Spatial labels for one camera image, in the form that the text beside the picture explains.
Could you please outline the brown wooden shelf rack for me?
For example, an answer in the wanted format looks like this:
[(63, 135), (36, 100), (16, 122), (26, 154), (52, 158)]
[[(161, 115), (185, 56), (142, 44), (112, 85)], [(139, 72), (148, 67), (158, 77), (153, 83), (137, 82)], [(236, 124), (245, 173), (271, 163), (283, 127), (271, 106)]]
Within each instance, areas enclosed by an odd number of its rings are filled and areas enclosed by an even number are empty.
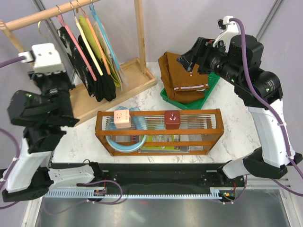
[[(206, 155), (224, 133), (220, 109), (181, 110), (181, 124), (177, 130), (167, 130), (164, 125), (164, 110), (141, 111), (130, 108), (131, 127), (117, 129), (114, 112), (98, 112), (95, 135), (112, 156), (163, 156), (163, 155)], [(140, 153), (148, 135), (183, 135), (188, 141), (169, 142), (168, 145), (188, 146), (188, 153)]]

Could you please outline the wooden clothes rack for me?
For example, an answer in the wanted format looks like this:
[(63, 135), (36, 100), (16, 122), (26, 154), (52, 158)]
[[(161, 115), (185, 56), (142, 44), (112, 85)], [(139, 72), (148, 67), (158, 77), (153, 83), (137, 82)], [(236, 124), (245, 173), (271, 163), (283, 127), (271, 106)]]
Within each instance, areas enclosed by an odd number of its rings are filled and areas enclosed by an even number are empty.
[[(93, 3), (92, 0), (79, 0), (72, 3), (65, 3), (58, 7), (46, 9), (35, 14), (22, 17), (10, 22), (0, 22), (0, 30), (10, 40), (19, 52), (24, 52), (26, 49), (20, 40), (12, 33), (15, 30), (36, 24), (39, 21), (47, 20), (59, 15), (60, 13), (66, 13), (72, 9), (77, 9), (80, 6), (86, 6)], [(117, 91), (116, 99), (111, 102), (102, 101), (97, 102), (95, 99), (90, 98), (85, 94), (85, 86), (83, 84), (77, 85), (71, 90), (71, 102), (74, 110), (74, 115), (80, 121), (78, 125), (86, 122), (87, 120), (97, 116), (99, 111), (106, 111), (127, 99), (155, 86), (157, 84), (156, 78), (146, 67), (145, 56), (145, 38), (144, 38), (144, 22), (143, 22), (143, 2), (141, 0), (134, 1), (138, 46), (139, 46), (139, 58), (132, 59), (122, 64), (122, 70), (129, 83), (122, 91)]]

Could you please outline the green velvet hanger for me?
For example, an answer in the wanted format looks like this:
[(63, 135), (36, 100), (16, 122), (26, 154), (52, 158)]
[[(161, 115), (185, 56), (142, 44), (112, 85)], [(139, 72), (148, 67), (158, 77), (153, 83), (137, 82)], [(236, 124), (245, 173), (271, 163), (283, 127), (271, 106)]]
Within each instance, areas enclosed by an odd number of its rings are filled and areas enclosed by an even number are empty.
[(47, 40), (48, 39), (47, 34), (45, 34), (42, 30), (42, 22), (43, 22), (43, 19), (37, 23), (38, 32), (42, 37), (44, 37)]

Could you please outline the red cube power socket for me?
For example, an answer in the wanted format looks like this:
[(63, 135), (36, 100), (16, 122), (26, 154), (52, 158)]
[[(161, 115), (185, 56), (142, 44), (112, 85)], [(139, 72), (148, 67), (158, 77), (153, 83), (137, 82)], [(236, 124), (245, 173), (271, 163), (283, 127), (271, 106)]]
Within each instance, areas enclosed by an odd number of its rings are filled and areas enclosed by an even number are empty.
[(167, 110), (164, 112), (164, 125), (167, 130), (177, 130), (181, 124), (180, 111)]

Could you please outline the beige garment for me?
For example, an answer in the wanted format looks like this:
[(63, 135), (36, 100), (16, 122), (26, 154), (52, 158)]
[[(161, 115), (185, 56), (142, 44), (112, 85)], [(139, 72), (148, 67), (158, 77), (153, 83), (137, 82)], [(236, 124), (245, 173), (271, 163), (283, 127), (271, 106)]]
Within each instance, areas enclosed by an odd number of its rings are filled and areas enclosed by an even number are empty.
[(97, 22), (94, 22), (93, 29), (97, 35), (97, 39), (101, 45), (101, 48), (105, 54), (106, 60), (109, 64), (109, 68), (111, 71), (111, 77), (114, 81), (116, 87), (118, 87), (121, 91), (128, 86), (127, 78), (122, 69), (117, 69), (116, 64), (113, 60), (112, 54), (110, 52), (109, 46), (107, 45), (105, 38), (102, 34), (101, 29), (99, 28)]

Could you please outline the mustard brown trousers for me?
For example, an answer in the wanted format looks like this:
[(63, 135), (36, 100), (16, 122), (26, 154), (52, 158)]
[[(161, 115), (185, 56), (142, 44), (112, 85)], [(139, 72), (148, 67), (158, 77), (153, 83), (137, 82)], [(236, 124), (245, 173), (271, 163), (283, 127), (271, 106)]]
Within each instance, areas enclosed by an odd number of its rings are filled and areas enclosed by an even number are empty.
[(165, 52), (158, 64), (168, 99), (182, 104), (189, 104), (205, 98), (205, 91), (209, 89), (208, 75), (200, 75), (197, 65), (191, 72), (187, 72), (177, 62), (179, 54)]

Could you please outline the white manual paper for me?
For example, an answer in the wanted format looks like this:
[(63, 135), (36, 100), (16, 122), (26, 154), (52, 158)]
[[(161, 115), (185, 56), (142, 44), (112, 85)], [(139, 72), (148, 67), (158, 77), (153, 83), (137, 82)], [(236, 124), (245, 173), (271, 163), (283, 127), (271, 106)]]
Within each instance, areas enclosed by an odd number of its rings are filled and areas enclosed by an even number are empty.
[[(183, 135), (149, 135), (146, 142), (180, 142), (181, 140), (188, 141), (188, 138)], [(188, 153), (188, 146), (142, 146), (140, 153)]]

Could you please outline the blue hanger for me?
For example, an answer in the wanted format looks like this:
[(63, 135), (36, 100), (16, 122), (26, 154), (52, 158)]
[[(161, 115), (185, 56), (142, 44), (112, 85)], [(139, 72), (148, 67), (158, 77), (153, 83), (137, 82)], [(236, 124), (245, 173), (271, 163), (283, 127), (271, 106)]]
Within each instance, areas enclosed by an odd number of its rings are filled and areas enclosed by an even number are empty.
[(118, 60), (117, 60), (116, 55), (114, 53), (114, 50), (113, 50), (113, 48), (112, 48), (112, 46), (110, 44), (109, 38), (108, 38), (108, 36), (106, 34), (106, 31), (104, 30), (104, 28), (102, 26), (102, 23), (101, 23), (98, 15), (97, 15), (95, 9), (94, 9), (93, 3), (90, 4), (89, 9), (90, 9), (90, 11), (92, 13), (92, 16), (94, 17), (95, 21), (97, 22), (98, 27), (100, 28), (100, 31), (101, 31), (104, 39), (105, 39), (105, 43), (107, 44), (107, 46), (109, 48), (109, 51), (111, 53), (112, 59), (114, 60), (114, 64), (116, 66), (116, 69), (120, 70), (120, 64), (118, 63)]

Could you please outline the yellow-green garment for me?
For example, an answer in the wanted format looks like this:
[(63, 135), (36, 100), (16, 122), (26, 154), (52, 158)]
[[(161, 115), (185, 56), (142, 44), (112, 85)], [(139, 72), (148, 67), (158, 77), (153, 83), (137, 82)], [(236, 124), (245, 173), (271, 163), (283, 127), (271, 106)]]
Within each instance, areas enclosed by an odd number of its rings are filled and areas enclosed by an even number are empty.
[(83, 34), (90, 44), (90, 48), (92, 49), (93, 53), (96, 55), (96, 59), (100, 60), (101, 63), (105, 66), (105, 69), (102, 70), (103, 75), (109, 72), (111, 76), (111, 71), (109, 68), (109, 64), (106, 60), (105, 54), (101, 48), (101, 45), (97, 39), (97, 35), (93, 29), (93, 25), (91, 24), (88, 16), (79, 16), (79, 25), (82, 28)]

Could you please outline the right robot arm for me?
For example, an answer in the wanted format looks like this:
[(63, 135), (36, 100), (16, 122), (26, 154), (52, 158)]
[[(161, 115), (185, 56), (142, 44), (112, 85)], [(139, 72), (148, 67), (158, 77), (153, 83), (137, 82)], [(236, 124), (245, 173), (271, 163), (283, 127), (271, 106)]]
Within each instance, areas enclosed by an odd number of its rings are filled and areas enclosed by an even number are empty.
[(303, 159), (293, 150), (284, 125), (280, 80), (260, 68), (263, 49), (251, 35), (235, 35), (229, 48), (222, 41), (199, 37), (189, 51), (177, 57), (186, 71), (214, 73), (232, 84), (253, 117), (261, 146), (221, 167), (217, 181), (222, 186), (242, 175), (280, 179), (288, 166), (296, 166)]

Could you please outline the pink hanger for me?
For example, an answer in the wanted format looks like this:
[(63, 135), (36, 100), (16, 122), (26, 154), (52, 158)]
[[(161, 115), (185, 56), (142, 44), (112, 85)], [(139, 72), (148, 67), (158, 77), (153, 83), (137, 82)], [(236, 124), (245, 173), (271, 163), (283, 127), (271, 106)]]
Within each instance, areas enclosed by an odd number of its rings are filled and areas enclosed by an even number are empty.
[(76, 38), (75, 38), (74, 35), (72, 34), (71, 30), (69, 29), (69, 27), (68, 27), (67, 24), (65, 23), (65, 21), (64, 21), (64, 19), (63, 19), (63, 17), (62, 17), (62, 12), (61, 12), (59, 6), (56, 6), (56, 7), (58, 8), (58, 11), (59, 11), (59, 15), (56, 16), (57, 19), (58, 19), (58, 21), (60, 22), (61, 26), (63, 26), (63, 27), (66, 29), (66, 31), (67, 31), (69, 37), (71, 38), (71, 40), (72, 40), (72, 42), (74, 43), (76, 49), (78, 50), (78, 52), (79, 52), (81, 58), (83, 59), (85, 65), (86, 65), (86, 67), (87, 67), (87, 69), (89, 70), (89, 72), (90, 72), (90, 74), (91, 74), (93, 80), (96, 81), (97, 78), (96, 78), (96, 76), (95, 76), (95, 74), (94, 74), (94, 72), (93, 72), (93, 70), (92, 70), (92, 68), (91, 68), (91, 66), (90, 66), (90, 64), (89, 64), (89, 62), (88, 62), (88, 60), (87, 60), (85, 54), (83, 53), (81, 47), (79, 46), (78, 41), (76, 40)]

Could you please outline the black white patterned garment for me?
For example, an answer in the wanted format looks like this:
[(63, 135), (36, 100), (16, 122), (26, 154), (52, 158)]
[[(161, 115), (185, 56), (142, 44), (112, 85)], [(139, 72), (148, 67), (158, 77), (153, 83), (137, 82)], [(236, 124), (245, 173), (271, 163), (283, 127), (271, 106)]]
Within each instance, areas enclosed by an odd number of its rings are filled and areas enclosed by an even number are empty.
[(91, 97), (94, 97), (94, 96), (98, 97), (99, 93), (97, 90), (97, 84), (93, 80), (86, 63), (84, 62), (80, 52), (78, 51), (74, 41), (68, 34), (66, 28), (63, 26), (60, 27), (57, 30), (57, 33), (60, 37), (61, 42), (64, 45), (64, 48), (67, 52), (67, 55), (71, 61), (71, 64), (72, 64), (75, 72), (77, 73), (77, 75), (80, 78), (80, 80), (82, 81), (82, 83), (85, 85), (85, 87), (88, 91), (88, 94)]

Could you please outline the pink cube power socket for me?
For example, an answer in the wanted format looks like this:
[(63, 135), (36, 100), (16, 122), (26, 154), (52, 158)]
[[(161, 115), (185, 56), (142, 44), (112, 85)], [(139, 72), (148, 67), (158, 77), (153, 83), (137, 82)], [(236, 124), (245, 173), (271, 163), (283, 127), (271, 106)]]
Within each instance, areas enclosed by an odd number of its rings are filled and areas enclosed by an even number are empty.
[(114, 111), (114, 125), (117, 129), (125, 129), (131, 127), (131, 117), (129, 109), (121, 109)]

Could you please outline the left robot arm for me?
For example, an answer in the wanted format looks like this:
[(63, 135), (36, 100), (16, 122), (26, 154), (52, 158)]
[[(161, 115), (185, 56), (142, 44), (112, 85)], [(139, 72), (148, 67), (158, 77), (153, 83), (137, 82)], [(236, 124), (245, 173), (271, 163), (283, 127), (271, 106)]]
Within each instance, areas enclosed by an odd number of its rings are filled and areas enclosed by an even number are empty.
[(104, 174), (96, 162), (63, 169), (42, 166), (66, 134), (62, 128), (79, 122), (73, 115), (69, 93), (74, 85), (64, 70), (28, 75), (40, 94), (19, 90), (11, 98), (10, 122), (24, 127), (24, 131), (15, 160), (1, 170), (3, 201), (30, 201), (66, 186), (101, 185)]

